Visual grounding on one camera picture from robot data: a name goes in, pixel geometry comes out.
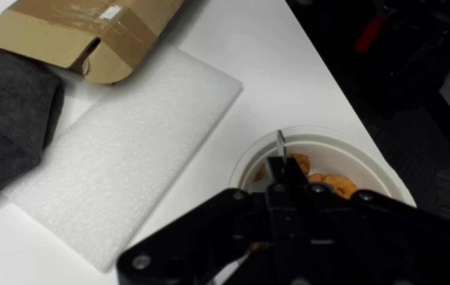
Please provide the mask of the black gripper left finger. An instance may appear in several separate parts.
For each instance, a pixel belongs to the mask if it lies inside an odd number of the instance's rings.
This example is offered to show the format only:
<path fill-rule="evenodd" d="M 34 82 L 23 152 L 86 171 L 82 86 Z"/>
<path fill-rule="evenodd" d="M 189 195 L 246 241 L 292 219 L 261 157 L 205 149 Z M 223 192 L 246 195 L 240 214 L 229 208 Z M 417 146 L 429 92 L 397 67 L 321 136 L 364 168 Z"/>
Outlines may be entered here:
<path fill-rule="evenodd" d="M 210 285 L 237 261 L 224 285 L 307 282 L 303 219 L 295 201 L 305 182 L 295 160 L 272 158 L 273 182 L 261 193 L 227 189 L 126 250 L 120 285 Z"/>

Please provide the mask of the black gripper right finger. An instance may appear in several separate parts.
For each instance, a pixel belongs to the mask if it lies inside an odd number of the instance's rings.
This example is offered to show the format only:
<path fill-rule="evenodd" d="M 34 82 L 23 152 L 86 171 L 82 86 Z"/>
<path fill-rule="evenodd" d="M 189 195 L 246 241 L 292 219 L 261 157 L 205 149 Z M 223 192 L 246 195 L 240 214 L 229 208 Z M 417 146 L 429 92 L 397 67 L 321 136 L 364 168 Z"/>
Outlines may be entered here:
<path fill-rule="evenodd" d="M 310 184 L 308 201 L 372 285 L 450 285 L 450 222 L 373 190 L 349 200 Z"/>

